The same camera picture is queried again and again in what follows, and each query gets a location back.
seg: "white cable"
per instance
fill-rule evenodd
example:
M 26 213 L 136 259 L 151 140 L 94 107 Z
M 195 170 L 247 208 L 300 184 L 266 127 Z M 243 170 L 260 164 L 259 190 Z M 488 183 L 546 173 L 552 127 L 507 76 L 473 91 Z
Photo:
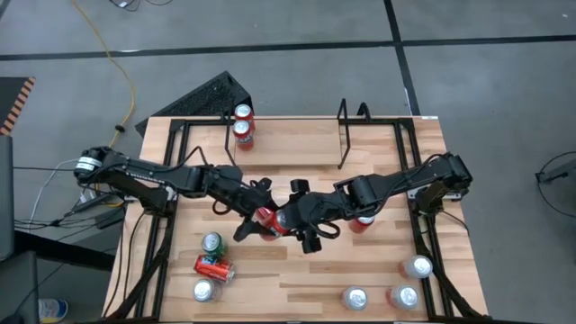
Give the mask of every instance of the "white cable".
M 48 180 L 46 180 L 46 182 L 44 183 L 42 188 L 40 188 L 40 191 L 38 192 L 38 197 L 36 197 L 36 202 L 34 202 L 34 208 L 32 209 L 32 215 L 30 215 L 30 221 L 28 223 L 28 233 L 31 232 L 30 226 L 32 225 L 32 221 L 34 220 L 34 215 L 36 214 L 36 210 L 38 209 L 38 204 L 40 203 L 40 197 L 42 196 L 42 192 L 44 191 L 44 188 L 46 188 L 46 186 L 50 183 L 50 181 L 52 181 L 52 178 L 58 172 L 58 169 L 60 169 L 60 167 L 62 167 L 62 165 L 65 165 L 66 163 L 77 162 L 77 161 L 78 161 L 78 159 L 75 158 L 75 159 L 71 159 L 68 161 L 63 161 L 63 162 L 58 163 L 58 165 L 54 168 L 54 171 L 52 171 L 52 174 L 50 175 Z

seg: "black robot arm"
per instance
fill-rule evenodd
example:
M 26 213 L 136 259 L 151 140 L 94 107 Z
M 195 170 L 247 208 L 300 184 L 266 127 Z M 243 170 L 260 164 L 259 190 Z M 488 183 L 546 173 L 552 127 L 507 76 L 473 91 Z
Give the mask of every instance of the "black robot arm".
M 123 194 L 138 198 L 146 211 L 160 216 L 166 216 L 170 211 L 171 193 L 188 198 L 210 196 L 215 200 L 212 206 L 215 213 L 234 211 L 244 219 L 234 235 L 236 241 L 254 233 L 272 235 L 272 231 L 252 221 L 252 216 L 260 207 L 275 212 L 282 210 L 283 219 L 279 225 L 288 233 L 285 235 L 296 236 L 302 241 L 304 253 L 321 249 L 318 236 L 338 237 L 339 227 L 333 221 L 374 216 L 390 196 L 430 185 L 417 195 L 418 205 L 426 210 L 434 208 L 448 191 L 466 194 L 472 181 L 463 161 L 445 153 L 430 157 L 421 166 L 391 175 L 352 177 L 334 184 L 333 193 L 311 193 L 308 181 L 293 180 L 294 194 L 287 204 L 278 207 L 270 194 L 270 179 L 244 184 L 242 171 L 237 166 L 184 166 L 184 163 L 162 166 L 102 147 L 84 151 L 74 173 L 81 185 L 106 183 Z M 142 180 L 158 186 L 150 187 Z M 224 208 L 219 211 L 216 203 Z M 320 229 L 322 224 L 333 231 L 328 233 Z

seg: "gray floor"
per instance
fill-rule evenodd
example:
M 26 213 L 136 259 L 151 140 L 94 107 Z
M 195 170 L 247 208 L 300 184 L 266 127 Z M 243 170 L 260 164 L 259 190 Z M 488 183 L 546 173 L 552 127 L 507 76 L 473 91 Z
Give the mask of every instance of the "gray floor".
M 389 41 L 383 2 L 175 0 L 136 13 L 107 1 L 78 0 L 113 50 L 285 43 Z M 576 31 L 573 1 L 394 1 L 405 40 L 555 35 Z M 0 20 L 0 54 L 98 51 L 68 0 L 13 0 Z M 576 220 L 551 211 L 534 172 L 573 150 L 576 42 L 406 48 L 420 110 L 438 115 L 449 149 L 475 180 L 463 207 L 482 289 L 492 316 L 570 323 L 576 316 Z M 136 122 L 227 69 L 253 96 L 259 114 L 329 114 L 346 97 L 373 114 L 408 114 L 392 48 L 122 58 L 137 87 L 137 111 L 118 150 L 137 155 Z M 36 76 L 13 133 L 15 164 L 53 167 L 106 144 L 130 103 L 122 76 L 105 59 L 0 62 L 1 76 Z M 15 175 L 17 218 L 30 217 L 43 172 Z M 546 194 L 576 213 L 576 184 Z M 77 199 L 70 175 L 50 184 L 36 216 L 50 220 Z M 59 238 L 65 231 L 44 230 Z M 117 229 L 69 239 L 115 244 Z M 54 265 L 40 264 L 39 276 Z M 94 318 L 108 274 L 65 266 L 40 290 L 65 297 L 72 318 Z

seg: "wood plank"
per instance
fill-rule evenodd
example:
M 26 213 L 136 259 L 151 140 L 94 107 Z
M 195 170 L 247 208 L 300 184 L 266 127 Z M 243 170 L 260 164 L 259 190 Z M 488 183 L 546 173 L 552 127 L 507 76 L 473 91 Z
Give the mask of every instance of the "wood plank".
M 338 121 L 256 121 L 254 147 L 236 147 L 234 160 L 241 167 L 337 166 L 342 160 Z
M 298 117 L 258 117 L 271 121 L 296 118 Z M 446 151 L 438 120 L 423 120 L 419 117 L 413 119 L 422 159 L 430 154 Z M 149 119 L 141 158 L 162 162 L 169 123 L 170 118 L 167 117 Z M 345 137 L 344 127 L 339 127 L 339 135 L 338 145 L 342 149 L 345 146 L 342 140 Z M 229 164 L 223 149 L 224 136 L 224 127 L 193 127 L 187 152 L 201 145 L 210 163 Z M 339 180 L 372 172 L 387 174 L 400 170 L 392 127 L 351 126 L 350 136 L 352 149 L 341 170 L 335 166 L 243 166 L 244 180 L 270 177 L 273 181 L 274 199 L 284 203 L 291 193 L 290 180 L 294 178 L 309 179 L 313 191 L 331 192 L 334 190 L 332 185 Z M 179 141 L 179 136 L 176 136 L 176 146 Z M 176 162 L 176 153 L 173 155 L 173 162 Z M 189 165 L 200 163 L 197 156 L 187 162 Z M 449 202 L 445 207 L 456 217 L 464 219 L 459 203 Z M 127 235 L 122 242 L 124 258 L 121 285 L 111 310 L 122 300 L 127 265 L 127 236 L 133 231 L 140 212 L 141 207 L 138 204 L 128 208 L 124 226 Z M 136 231 L 130 261 L 129 289 L 141 276 L 150 221 L 151 219 L 146 217 Z M 396 284 L 411 284 L 421 292 L 418 281 L 403 279 L 396 271 L 398 263 L 412 256 L 415 251 L 406 198 L 403 195 L 391 197 L 377 215 L 374 225 L 363 234 L 355 234 L 343 221 L 338 222 L 337 225 L 342 230 L 341 236 L 334 240 L 323 239 L 322 251 L 315 254 L 304 255 L 301 243 L 294 238 L 265 242 L 259 236 L 250 236 L 242 242 L 235 242 L 231 237 L 239 222 L 240 217 L 235 213 L 214 215 L 210 198 L 179 200 L 160 320 L 427 319 L 423 302 L 419 303 L 415 310 L 397 310 L 387 305 L 384 299 L 386 289 Z M 446 273 L 464 298 L 477 311 L 486 313 L 472 248 L 465 230 L 460 224 L 443 216 L 438 216 L 436 226 Z M 224 287 L 220 301 L 200 304 L 195 302 L 192 296 L 194 283 L 201 278 L 194 272 L 194 262 L 202 253 L 202 236 L 210 230 L 218 231 L 228 241 L 228 258 L 236 265 L 237 276 L 230 285 Z M 112 297 L 116 283 L 118 261 L 117 259 L 112 271 L 106 304 Z M 431 283 L 436 312 L 442 313 L 437 280 L 432 277 Z M 366 310 L 351 311 L 342 307 L 340 294 L 349 285 L 361 285 L 366 289 L 369 298 Z M 151 314 L 155 289 L 156 276 L 148 286 L 145 315 Z

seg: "wooden tabletop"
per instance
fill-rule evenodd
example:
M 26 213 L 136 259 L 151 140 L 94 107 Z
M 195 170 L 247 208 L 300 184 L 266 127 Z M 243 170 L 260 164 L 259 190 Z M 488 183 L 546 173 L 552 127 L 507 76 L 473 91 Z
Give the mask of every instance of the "wooden tabletop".
M 149 119 L 140 158 L 162 163 L 169 123 L 169 117 Z M 438 119 L 415 117 L 414 123 L 422 160 L 431 154 L 446 151 Z M 201 145 L 209 163 L 229 164 L 222 147 L 224 134 L 223 126 L 194 126 L 188 140 L 188 151 Z M 344 127 L 340 127 L 340 138 L 344 149 Z M 334 191 L 332 185 L 340 180 L 371 173 L 386 175 L 401 169 L 391 126 L 350 126 L 350 138 L 352 148 L 341 170 L 335 166 L 251 166 L 243 167 L 244 180 L 258 180 L 264 176 L 271 178 L 273 197 L 280 204 L 288 200 L 290 180 L 294 178 L 306 178 L 310 181 L 312 191 L 328 193 Z M 180 139 L 176 138 L 176 148 L 179 147 L 179 141 Z M 188 164 L 198 165 L 200 160 L 193 157 Z M 473 194 L 473 183 L 470 194 Z M 446 202 L 445 209 L 464 219 L 459 203 Z M 122 301 L 128 241 L 141 211 L 140 205 L 134 203 L 126 214 L 123 225 L 124 239 L 120 244 L 124 255 L 121 284 L 112 301 L 111 311 Z M 141 276 L 150 221 L 151 217 L 145 216 L 134 237 L 128 291 Z M 342 229 L 341 236 L 334 240 L 323 239 L 323 249 L 314 254 L 304 255 L 301 243 L 295 238 L 265 242 L 255 235 L 242 242 L 235 242 L 232 234 L 239 223 L 240 217 L 234 212 L 224 216 L 214 215 L 210 198 L 179 200 L 161 320 L 427 319 L 421 294 L 415 310 L 396 310 L 386 304 L 384 299 L 386 289 L 396 284 L 412 284 L 421 292 L 419 281 L 403 279 L 397 271 L 401 260 L 415 254 L 404 194 L 390 198 L 376 217 L 375 223 L 363 234 L 352 233 L 341 221 L 338 224 Z M 426 229 L 424 222 L 421 222 L 421 226 L 423 230 Z M 225 287 L 220 301 L 199 303 L 193 298 L 194 283 L 200 278 L 194 272 L 194 261 L 202 253 L 200 244 L 203 235 L 212 230 L 219 232 L 229 243 L 228 259 L 236 265 L 237 274 Z M 473 252 L 465 229 L 440 214 L 436 221 L 436 231 L 446 274 L 473 308 L 486 313 Z M 116 285 L 118 265 L 117 257 L 106 305 Z M 432 277 L 431 283 L 436 312 L 441 314 L 442 306 L 436 279 Z M 347 310 L 341 305 L 340 294 L 350 285 L 366 289 L 369 303 L 365 310 Z M 156 277 L 151 280 L 148 288 L 145 315 L 151 313 L 155 287 Z

